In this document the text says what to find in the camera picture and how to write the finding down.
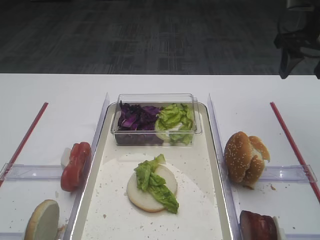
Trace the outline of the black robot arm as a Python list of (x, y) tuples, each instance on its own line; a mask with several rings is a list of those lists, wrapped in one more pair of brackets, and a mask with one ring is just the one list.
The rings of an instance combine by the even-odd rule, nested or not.
[(282, 79), (286, 79), (303, 60), (320, 60), (318, 0), (287, 0), (276, 30), (274, 45), (281, 50), (278, 74)]

